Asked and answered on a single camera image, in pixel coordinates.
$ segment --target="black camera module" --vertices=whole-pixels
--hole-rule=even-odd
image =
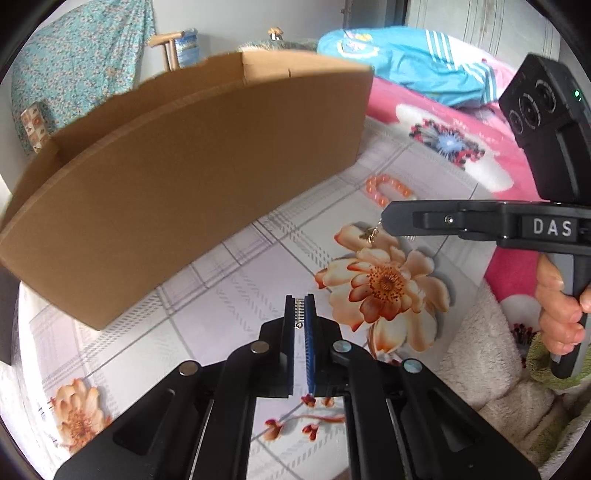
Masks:
[[[534,102],[534,99],[531,97],[531,95],[524,93],[521,96],[519,99],[519,108],[525,119],[525,123],[527,123],[531,128],[540,126],[540,109]]]
[[[509,113],[509,122],[511,122],[511,126],[516,134],[521,135],[523,133],[523,122],[515,110]]]
[[[556,97],[554,96],[554,91],[550,85],[548,85],[548,83],[543,80],[538,80],[535,83],[535,91],[542,99],[542,106],[549,113],[554,112],[554,110],[556,110]]]

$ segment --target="human hand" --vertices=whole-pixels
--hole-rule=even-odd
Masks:
[[[591,313],[591,287],[583,292],[579,301],[562,293],[564,282],[560,270],[544,254],[538,259],[537,280],[535,299],[542,305],[542,342],[551,353],[566,355],[585,336],[578,321],[583,312]]]

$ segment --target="silver bolt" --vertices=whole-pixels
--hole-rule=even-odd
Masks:
[[[351,351],[351,344],[347,340],[337,340],[333,343],[333,348],[335,352],[338,353],[347,353]]]
[[[266,353],[269,351],[269,344],[263,340],[257,340],[251,343],[252,353]]]
[[[187,360],[178,366],[179,373],[184,377],[196,374],[197,370],[199,370],[199,365],[193,360]]]
[[[414,358],[402,362],[404,369],[410,374],[417,374],[423,369],[423,364]]]

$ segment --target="brown cardboard box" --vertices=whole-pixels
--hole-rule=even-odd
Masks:
[[[372,83],[296,51],[211,57],[53,135],[21,179],[0,260],[100,329],[209,249],[355,162]]]

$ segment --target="pink bedsheet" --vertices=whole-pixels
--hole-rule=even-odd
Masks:
[[[404,129],[437,151],[442,161],[464,169],[497,199],[539,200],[525,154],[510,129],[501,125],[500,111],[494,113],[498,105],[486,108],[495,117],[492,122],[485,118],[488,124],[478,119],[478,113],[469,115],[375,78],[368,115]],[[485,275],[524,351],[538,330],[540,306],[533,298],[537,258],[537,252],[497,248]]]

